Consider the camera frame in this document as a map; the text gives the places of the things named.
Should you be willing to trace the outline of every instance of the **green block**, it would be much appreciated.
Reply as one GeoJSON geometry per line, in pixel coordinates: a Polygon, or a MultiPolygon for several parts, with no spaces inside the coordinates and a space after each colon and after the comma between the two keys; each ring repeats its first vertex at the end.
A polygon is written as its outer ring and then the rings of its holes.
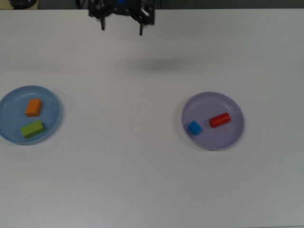
{"type": "Polygon", "coordinates": [[[24,127],[21,127],[21,133],[25,138],[33,137],[45,131],[42,122],[40,120],[30,123],[24,127]]]}

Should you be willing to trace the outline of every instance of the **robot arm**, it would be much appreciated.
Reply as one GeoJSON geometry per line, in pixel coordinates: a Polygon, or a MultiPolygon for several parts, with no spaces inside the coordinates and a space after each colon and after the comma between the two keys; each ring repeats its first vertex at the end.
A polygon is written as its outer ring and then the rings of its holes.
{"type": "Polygon", "coordinates": [[[112,13],[131,16],[140,24],[140,33],[143,34],[145,25],[154,25],[155,0],[89,0],[88,10],[90,17],[101,21],[101,29],[105,30],[105,18],[112,13]]]}

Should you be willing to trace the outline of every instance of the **plastic plate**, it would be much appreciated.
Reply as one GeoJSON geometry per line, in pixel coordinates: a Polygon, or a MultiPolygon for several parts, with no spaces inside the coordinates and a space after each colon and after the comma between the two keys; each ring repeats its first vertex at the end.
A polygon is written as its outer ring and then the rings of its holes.
{"type": "Polygon", "coordinates": [[[242,110],[237,103],[216,92],[204,92],[192,97],[183,108],[181,121],[187,135],[208,150],[223,150],[232,146],[241,137],[245,125],[242,110]],[[211,128],[209,119],[226,112],[230,115],[230,122],[211,128]],[[192,121],[196,121],[203,132],[193,135],[188,130],[192,121]]]}
{"type": "Polygon", "coordinates": [[[61,118],[61,107],[57,97],[48,89],[30,85],[17,88],[8,93],[0,101],[0,135],[16,144],[31,145],[46,139],[56,129],[61,118]],[[27,117],[25,110],[30,99],[39,98],[42,101],[40,115],[27,117]],[[31,138],[24,138],[20,128],[40,120],[45,128],[31,138]]]}

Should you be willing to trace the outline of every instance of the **red cylinder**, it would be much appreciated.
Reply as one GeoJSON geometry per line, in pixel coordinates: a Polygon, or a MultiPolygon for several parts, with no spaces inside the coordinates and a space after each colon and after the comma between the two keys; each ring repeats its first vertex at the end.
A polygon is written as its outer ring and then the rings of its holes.
{"type": "Polygon", "coordinates": [[[212,128],[215,128],[220,125],[226,124],[229,121],[230,121],[230,115],[228,113],[223,113],[221,115],[209,119],[209,124],[212,128]]]}

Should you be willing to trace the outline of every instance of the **table surface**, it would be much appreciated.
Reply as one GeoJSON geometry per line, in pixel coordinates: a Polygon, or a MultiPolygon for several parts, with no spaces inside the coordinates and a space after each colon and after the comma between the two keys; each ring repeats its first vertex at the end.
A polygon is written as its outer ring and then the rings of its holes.
{"type": "Polygon", "coordinates": [[[0,139],[5,228],[240,228],[304,224],[304,10],[157,11],[144,30],[86,10],[0,12],[0,97],[59,97],[44,142],[0,139]],[[242,108],[234,147],[183,132],[193,95],[242,108]]]}
{"type": "MultiPolygon", "coordinates": [[[[37,10],[38,6],[39,6],[39,0],[37,0],[37,2],[33,6],[27,8],[27,10],[29,10],[29,9],[37,10]]],[[[13,10],[14,7],[11,6],[9,0],[0,0],[0,10],[3,10],[3,9],[4,10],[10,10],[10,9],[13,10]]]]}

